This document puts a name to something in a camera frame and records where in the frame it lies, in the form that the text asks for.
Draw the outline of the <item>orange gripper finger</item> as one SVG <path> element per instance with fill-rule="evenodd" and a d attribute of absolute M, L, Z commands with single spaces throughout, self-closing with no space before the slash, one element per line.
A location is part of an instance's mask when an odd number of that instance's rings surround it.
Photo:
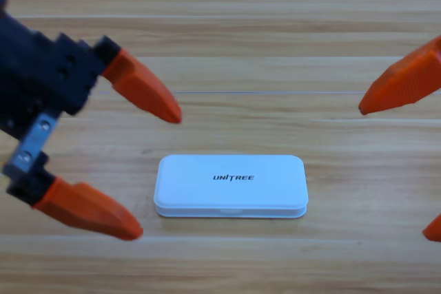
<path fill-rule="evenodd" d="M 423 236 L 432 242 L 441 241 L 441 215 L 439 214 L 430 224 L 422 231 Z"/>
<path fill-rule="evenodd" d="M 358 109 L 367 115 L 416 103 L 440 89 L 440 37 L 390 65 L 369 87 Z"/>
<path fill-rule="evenodd" d="M 131 211 L 85 182 L 71 185 L 57 177 L 32 208 L 69 227 L 120 240 L 136 240 L 143 235 L 143 228 Z"/>

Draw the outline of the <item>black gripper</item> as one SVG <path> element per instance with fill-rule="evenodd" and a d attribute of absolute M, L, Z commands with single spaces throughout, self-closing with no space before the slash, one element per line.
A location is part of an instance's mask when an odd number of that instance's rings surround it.
<path fill-rule="evenodd" d="M 19 144 L 3 166 L 7 192 L 38 203 L 55 180 L 45 170 L 43 146 L 62 113 L 78 113 L 103 75 L 121 96 L 169 123 L 182 111 L 165 84 L 110 38 L 94 46 L 66 34 L 55 40 L 10 16 L 1 0 L 1 131 Z"/>

